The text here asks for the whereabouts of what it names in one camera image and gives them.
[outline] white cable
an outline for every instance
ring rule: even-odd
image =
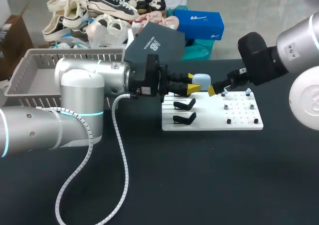
[[[123,147],[122,139],[121,139],[121,136],[120,136],[119,128],[118,128],[118,125],[117,125],[117,122],[116,122],[116,118],[115,118],[115,109],[116,109],[116,106],[117,106],[119,100],[121,100],[123,98],[129,98],[129,97],[130,97],[129,94],[122,94],[122,95],[118,96],[114,100],[113,105],[112,105],[112,119],[113,119],[114,129],[115,129],[118,141],[119,141],[121,154],[122,154],[122,158],[123,158],[123,163],[124,163],[124,170],[125,170],[125,184],[124,184],[123,194],[121,196],[121,199],[120,199],[119,203],[114,208],[114,210],[105,219],[103,219],[101,222],[99,222],[96,225],[104,225],[104,224],[106,224],[118,212],[118,210],[121,208],[121,206],[122,206],[122,204],[124,202],[124,199],[125,199],[127,191],[128,191],[128,187],[129,187],[129,168],[128,168],[128,163],[126,161],[126,156],[125,156],[124,147]],[[86,129],[86,131],[88,133],[88,136],[89,136],[89,149],[88,149],[87,154],[85,155],[84,160],[82,161],[80,166],[71,174],[71,176],[65,181],[65,183],[63,184],[63,186],[60,189],[59,194],[58,194],[58,196],[56,198],[56,202],[55,202],[55,216],[56,216],[56,219],[57,219],[57,221],[59,222],[60,225],[66,225],[66,223],[64,223],[64,221],[62,220],[61,215],[60,215],[61,198],[62,198],[62,195],[63,195],[66,187],[70,184],[70,182],[74,179],[74,177],[76,175],[78,175],[78,173],[84,168],[84,166],[86,165],[86,163],[90,159],[91,154],[92,154],[92,150],[93,150],[93,136],[92,136],[92,132],[90,130],[90,127],[85,122],[85,120],[80,115],[75,113],[74,111],[69,110],[69,109],[65,109],[65,108],[60,108],[60,107],[54,107],[54,108],[50,108],[50,109],[53,109],[53,110],[58,111],[58,112],[66,112],[66,113],[71,114],[73,117],[75,117],[77,120],[79,120],[82,123],[82,125]]]

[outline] cardboard box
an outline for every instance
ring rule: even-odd
[[[184,53],[184,33],[149,22],[125,50],[124,60],[145,63],[148,54],[158,54],[162,63],[180,60]]]
[[[222,39],[225,26],[220,13],[176,9],[174,15],[179,19],[177,30],[186,39]]]
[[[20,15],[11,15],[6,21],[12,24],[2,43],[0,43],[0,81],[11,76],[28,49],[34,48],[28,30],[22,18],[28,4]]]

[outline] blue shoe box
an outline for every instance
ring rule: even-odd
[[[177,30],[186,39],[221,40],[223,36],[225,26],[218,12],[175,9],[174,15],[179,19]]]

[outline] teal box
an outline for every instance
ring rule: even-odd
[[[214,40],[196,39],[191,46],[185,47],[182,60],[210,60]]]

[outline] plastic bag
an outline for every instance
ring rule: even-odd
[[[128,38],[128,29],[123,26],[119,32],[110,32],[108,27],[101,25],[99,19],[104,16],[109,15],[100,15],[98,16],[93,23],[91,23],[86,32],[88,34],[88,39],[92,48],[99,47],[120,47],[123,46],[123,42]]]
[[[72,36],[61,37],[56,42],[66,43],[70,47],[74,47],[76,45],[78,48],[81,48],[81,47],[82,48],[91,48],[90,43],[84,42],[83,40],[81,40],[79,38],[72,37]]]

